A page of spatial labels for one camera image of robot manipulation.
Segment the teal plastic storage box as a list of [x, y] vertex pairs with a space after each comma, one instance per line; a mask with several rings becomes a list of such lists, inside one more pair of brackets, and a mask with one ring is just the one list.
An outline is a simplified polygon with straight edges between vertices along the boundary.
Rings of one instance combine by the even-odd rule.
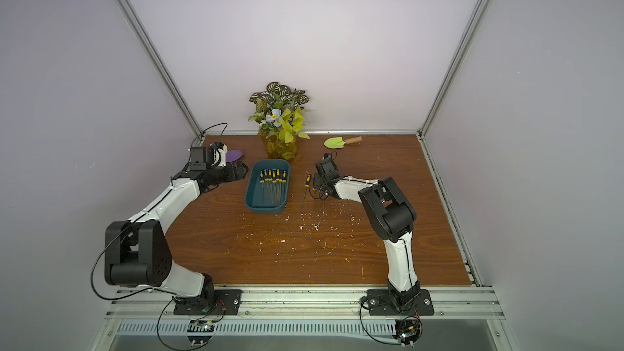
[[[275, 171], [275, 181], [276, 181], [276, 203], [274, 205], [271, 204], [271, 198], [269, 193], [269, 184], [267, 180], [267, 172], [269, 170]], [[266, 173], [266, 201], [262, 205], [261, 204], [261, 191], [259, 184], [259, 174], [260, 171], [264, 170]], [[282, 202], [280, 200], [280, 171], [286, 170], [288, 172], [288, 180], [290, 178], [290, 165], [283, 159], [263, 159], [256, 162], [253, 165], [250, 171], [250, 180], [248, 182], [247, 190], [245, 193], [245, 205], [253, 211], [253, 213], [261, 214], [261, 215], [276, 215], [281, 213], [286, 208], [286, 202]]]

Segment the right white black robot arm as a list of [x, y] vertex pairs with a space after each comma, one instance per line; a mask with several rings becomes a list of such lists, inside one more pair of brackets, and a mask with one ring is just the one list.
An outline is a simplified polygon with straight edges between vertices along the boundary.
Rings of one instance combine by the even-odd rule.
[[421, 291], [412, 255], [417, 215], [410, 201], [391, 177], [365, 180], [341, 175], [332, 154], [325, 154], [315, 168], [314, 189], [362, 204], [372, 229], [384, 241], [389, 301], [396, 310], [406, 311]]

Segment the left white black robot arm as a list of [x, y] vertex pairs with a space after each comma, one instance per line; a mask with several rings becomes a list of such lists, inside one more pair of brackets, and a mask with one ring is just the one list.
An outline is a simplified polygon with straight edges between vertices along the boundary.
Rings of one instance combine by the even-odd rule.
[[249, 168], [240, 160], [228, 160], [227, 155], [228, 147], [222, 142], [190, 148], [188, 162], [154, 201], [128, 220], [107, 227], [102, 252], [107, 284], [144, 285], [180, 301], [213, 302], [211, 277], [175, 263], [166, 232], [201, 195], [245, 178]]

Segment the amber vase with plants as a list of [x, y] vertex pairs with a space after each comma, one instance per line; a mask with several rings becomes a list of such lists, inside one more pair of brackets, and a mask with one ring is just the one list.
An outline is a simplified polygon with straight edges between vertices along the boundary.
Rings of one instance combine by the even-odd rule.
[[310, 102], [306, 91], [273, 81], [264, 91], [251, 94], [249, 101], [255, 110], [248, 121], [258, 125], [268, 158], [294, 161], [297, 141], [310, 138], [305, 131], [305, 108]]

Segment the left controller board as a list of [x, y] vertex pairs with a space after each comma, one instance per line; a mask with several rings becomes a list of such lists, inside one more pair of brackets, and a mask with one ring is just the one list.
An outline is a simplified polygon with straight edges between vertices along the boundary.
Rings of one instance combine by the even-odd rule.
[[214, 336], [216, 325], [210, 320], [195, 319], [188, 324], [186, 336], [192, 349], [205, 346]]

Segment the controller board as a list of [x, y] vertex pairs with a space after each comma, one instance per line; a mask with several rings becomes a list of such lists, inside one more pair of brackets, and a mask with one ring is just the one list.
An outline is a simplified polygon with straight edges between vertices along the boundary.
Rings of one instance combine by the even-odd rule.
[[195, 319], [188, 324], [186, 336], [192, 349], [205, 346], [214, 336], [216, 325], [210, 320]]
[[417, 316], [408, 316], [395, 321], [395, 338], [401, 347], [413, 347], [423, 335], [422, 321]]

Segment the right controller board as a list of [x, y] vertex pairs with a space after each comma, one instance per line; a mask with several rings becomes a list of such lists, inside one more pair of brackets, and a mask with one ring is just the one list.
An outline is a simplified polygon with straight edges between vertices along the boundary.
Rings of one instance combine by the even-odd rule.
[[413, 347], [423, 335], [422, 321], [417, 316], [408, 316], [395, 321], [395, 338], [401, 347]]

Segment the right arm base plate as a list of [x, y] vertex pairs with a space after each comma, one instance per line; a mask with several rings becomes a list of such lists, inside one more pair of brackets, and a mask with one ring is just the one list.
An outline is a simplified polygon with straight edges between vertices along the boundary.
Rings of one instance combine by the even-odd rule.
[[368, 289], [367, 307], [370, 315], [432, 316], [435, 314], [427, 289], [408, 291], [401, 295], [388, 289]]

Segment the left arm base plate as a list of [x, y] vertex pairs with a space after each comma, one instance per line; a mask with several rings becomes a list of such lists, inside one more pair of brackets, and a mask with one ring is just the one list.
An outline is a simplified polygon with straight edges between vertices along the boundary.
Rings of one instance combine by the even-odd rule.
[[243, 291], [216, 289], [198, 297], [175, 297], [174, 315], [237, 315]]

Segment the aluminium front rail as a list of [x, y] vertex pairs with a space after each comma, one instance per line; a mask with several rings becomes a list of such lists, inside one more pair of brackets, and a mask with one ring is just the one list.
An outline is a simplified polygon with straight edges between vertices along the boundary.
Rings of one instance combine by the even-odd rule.
[[[235, 285], [242, 291], [238, 312], [230, 319], [357, 318], [359, 300], [372, 285]], [[503, 319], [491, 287], [427, 286], [434, 319]], [[171, 300], [163, 292], [146, 292], [112, 302], [106, 319], [156, 319]]]

